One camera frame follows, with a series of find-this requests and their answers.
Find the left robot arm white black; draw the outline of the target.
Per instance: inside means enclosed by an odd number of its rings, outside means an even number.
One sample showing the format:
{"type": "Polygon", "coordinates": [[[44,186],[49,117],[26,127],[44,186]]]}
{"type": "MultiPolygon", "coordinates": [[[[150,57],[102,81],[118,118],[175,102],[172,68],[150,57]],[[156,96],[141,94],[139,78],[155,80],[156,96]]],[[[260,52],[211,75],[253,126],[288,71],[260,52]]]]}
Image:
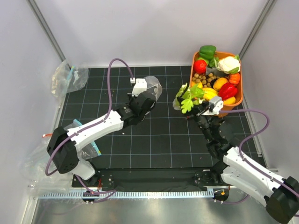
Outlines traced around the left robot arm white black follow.
{"type": "Polygon", "coordinates": [[[80,158],[78,152],[107,134],[142,122],[155,104],[156,97],[144,91],[137,97],[130,97],[125,104],[109,108],[107,114],[82,126],[67,130],[61,126],[56,128],[47,146],[50,159],[45,174],[47,176],[53,174],[49,171],[49,167],[54,163],[56,171],[60,174],[72,173],[81,177],[89,187],[97,185],[99,175],[94,166],[80,158]]]}

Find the clear polka dot zip bag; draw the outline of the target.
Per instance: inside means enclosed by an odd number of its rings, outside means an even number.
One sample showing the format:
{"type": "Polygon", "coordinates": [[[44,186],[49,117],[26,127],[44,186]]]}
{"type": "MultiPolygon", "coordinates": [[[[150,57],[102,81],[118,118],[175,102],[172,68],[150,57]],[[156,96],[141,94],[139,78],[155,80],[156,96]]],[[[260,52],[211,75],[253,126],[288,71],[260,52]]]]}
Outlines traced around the clear polka dot zip bag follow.
{"type": "Polygon", "coordinates": [[[147,83],[146,91],[154,95],[156,101],[158,101],[163,91],[160,81],[155,76],[147,76],[144,79],[147,83]]]}

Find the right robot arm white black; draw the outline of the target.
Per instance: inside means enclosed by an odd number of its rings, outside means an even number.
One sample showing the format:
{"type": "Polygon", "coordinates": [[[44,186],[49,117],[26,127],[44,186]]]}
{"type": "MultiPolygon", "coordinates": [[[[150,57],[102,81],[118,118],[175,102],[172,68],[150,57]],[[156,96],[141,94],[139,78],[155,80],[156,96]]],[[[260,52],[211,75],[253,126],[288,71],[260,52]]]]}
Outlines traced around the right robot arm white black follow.
{"type": "Polygon", "coordinates": [[[239,188],[281,224],[298,217],[299,182],[291,176],[284,178],[247,156],[242,146],[253,135],[239,141],[224,118],[206,114],[210,109],[206,103],[196,105],[187,112],[186,118],[196,122],[208,142],[209,153],[218,159],[211,168],[211,181],[239,188]]]}

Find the green celery stalk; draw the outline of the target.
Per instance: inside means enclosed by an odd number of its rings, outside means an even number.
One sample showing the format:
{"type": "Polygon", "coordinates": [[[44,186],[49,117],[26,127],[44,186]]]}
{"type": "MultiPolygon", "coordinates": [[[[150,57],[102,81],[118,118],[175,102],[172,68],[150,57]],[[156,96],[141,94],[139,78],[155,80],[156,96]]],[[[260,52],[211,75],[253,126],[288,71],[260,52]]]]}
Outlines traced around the green celery stalk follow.
{"type": "Polygon", "coordinates": [[[173,100],[173,109],[186,114],[190,112],[195,105],[202,104],[205,94],[202,88],[202,83],[195,83],[192,86],[188,83],[183,84],[173,100]]]}

